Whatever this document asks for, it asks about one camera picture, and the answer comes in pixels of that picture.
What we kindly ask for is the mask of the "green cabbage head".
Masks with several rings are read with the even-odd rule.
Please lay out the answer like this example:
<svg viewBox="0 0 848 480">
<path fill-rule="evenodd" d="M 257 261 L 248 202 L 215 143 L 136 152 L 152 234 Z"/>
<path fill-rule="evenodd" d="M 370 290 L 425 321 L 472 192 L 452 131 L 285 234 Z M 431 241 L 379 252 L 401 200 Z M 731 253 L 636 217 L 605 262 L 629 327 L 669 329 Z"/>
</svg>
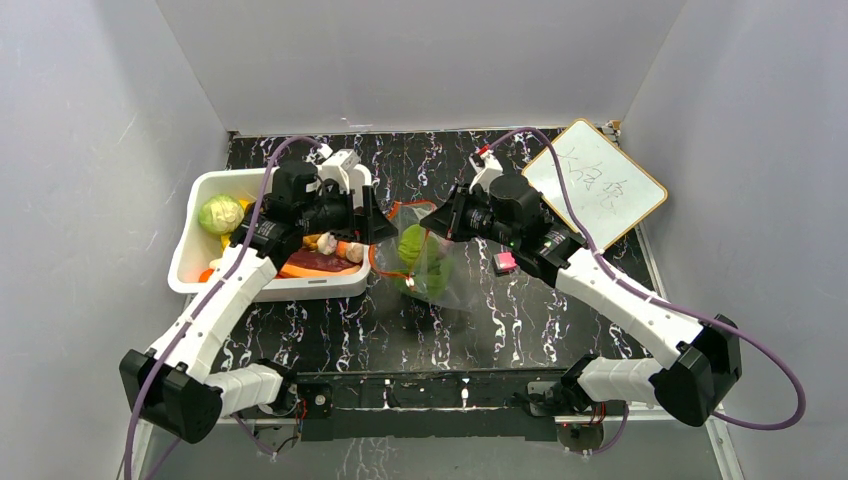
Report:
<svg viewBox="0 0 848 480">
<path fill-rule="evenodd" d="M 418 224 L 413 224 L 402 232 L 397 255 L 410 270 L 424 266 L 431 268 L 440 260 L 440 248 L 440 242 L 435 234 Z"/>
</svg>

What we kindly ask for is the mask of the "clear zip top bag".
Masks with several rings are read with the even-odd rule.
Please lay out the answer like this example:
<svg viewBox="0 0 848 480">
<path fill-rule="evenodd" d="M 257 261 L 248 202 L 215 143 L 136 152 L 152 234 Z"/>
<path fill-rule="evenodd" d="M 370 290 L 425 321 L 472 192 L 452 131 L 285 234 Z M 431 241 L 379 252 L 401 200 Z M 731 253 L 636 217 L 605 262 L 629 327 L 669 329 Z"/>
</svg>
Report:
<svg viewBox="0 0 848 480">
<path fill-rule="evenodd" d="M 425 229 L 430 201 L 396 202 L 387 215 L 398 235 L 369 248 L 372 270 L 403 295 L 446 309 L 472 311 L 481 294 L 472 286 L 465 248 Z"/>
</svg>

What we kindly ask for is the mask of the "green leafy vegetable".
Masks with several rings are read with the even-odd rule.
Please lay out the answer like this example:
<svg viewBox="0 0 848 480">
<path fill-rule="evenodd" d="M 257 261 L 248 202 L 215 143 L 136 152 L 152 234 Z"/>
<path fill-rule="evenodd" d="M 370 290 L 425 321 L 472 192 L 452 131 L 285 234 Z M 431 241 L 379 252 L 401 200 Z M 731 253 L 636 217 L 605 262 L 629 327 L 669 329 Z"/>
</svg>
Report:
<svg viewBox="0 0 848 480">
<path fill-rule="evenodd" d="M 407 278 L 395 278 L 393 285 L 402 294 L 417 298 L 422 301 L 435 303 L 440 300 L 448 289 L 448 284 L 454 273 L 455 262 L 444 257 L 439 262 L 428 268 L 424 266 L 411 270 L 410 280 L 412 286 L 407 284 Z"/>
</svg>

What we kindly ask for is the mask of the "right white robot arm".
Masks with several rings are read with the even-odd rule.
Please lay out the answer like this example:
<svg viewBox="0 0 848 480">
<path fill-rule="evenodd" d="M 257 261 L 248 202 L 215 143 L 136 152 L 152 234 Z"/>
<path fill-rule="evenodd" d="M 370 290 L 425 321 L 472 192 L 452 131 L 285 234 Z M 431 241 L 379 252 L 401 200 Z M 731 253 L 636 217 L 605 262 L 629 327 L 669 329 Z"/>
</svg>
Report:
<svg viewBox="0 0 848 480">
<path fill-rule="evenodd" d="M 502 175 L 487 189 L 458 185 L 420 224 L 453 242 L 481 238 L 508 248 L 523 272 L 593 308 L 649 351 L 636 360 L 582 357 L 558 384 L 530 394 L 545 415 L 587 414 L 602 402 L 628 401 L 659 405 L 698 427 L 741 376 L 730 321 L 714 328 L 661 308 L 658 296 L 643 287 L 625 290 L 625 275 L 607 276 L 604 259 L 547 212 L 541 194 L 521 175 Z"/>
</svg>

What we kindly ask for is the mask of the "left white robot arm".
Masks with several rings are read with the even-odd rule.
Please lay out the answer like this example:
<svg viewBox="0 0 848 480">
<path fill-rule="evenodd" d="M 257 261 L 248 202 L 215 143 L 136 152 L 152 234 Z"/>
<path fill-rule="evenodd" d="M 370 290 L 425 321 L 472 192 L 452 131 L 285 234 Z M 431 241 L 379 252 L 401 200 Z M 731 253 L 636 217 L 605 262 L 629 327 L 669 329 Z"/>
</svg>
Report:
<svg viewBox="0 0 848 480">
<path fill-rule="evenodd" d="M 218 420 L 263 406 L 294 411 L 292 375 L 269 360 L 215 373 L 213 362 L 247 307 L 271 283 L 306 235 L 331 233 L 374 245 L 397 234 L 374 195 L 370 171 L 332 156 L 268 167 L 257 199 L 232 233 L 218 268 L 183 314 L 146 351 L 128 351 L 119 373 L 132 420 L 145 420 L 196 444 Z"/>
</svg>

